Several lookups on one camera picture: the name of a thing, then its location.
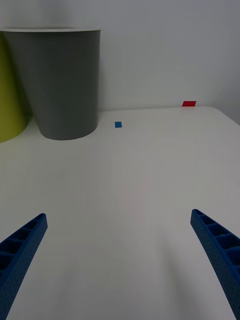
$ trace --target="yellow-green trash can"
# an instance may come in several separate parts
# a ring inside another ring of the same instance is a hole
[[[0,143],[18,136],[25,127],[12,62],[0,32]]]

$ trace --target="white table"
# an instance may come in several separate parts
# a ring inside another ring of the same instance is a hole
[[[103,112],[71,141],[31,120],[0,144],[0,241],[48,230],[7,319],[233,320],[190,217],[240,236],[239,207],[240,126],[216,109]]]

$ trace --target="red tape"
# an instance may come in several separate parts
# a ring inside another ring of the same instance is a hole
[[[183,107],[195,107],[196,101],[183,101]]]

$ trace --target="trash can rim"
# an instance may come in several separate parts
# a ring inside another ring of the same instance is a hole
[[[89,32],[89,31],[101,31],[100,28],[74,28],[74,27],[66,27],[66,28],[0,28],[2,32],[21,32],[21,33],[52,33],[52,32]]]

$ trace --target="trash can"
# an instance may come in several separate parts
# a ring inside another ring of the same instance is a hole
[[[18,136],[26,127],[17,81],[3,34],[0,32],[0,142]]]
[[[71,140],[98,125],[100,30],[2,29],[43,136]]]

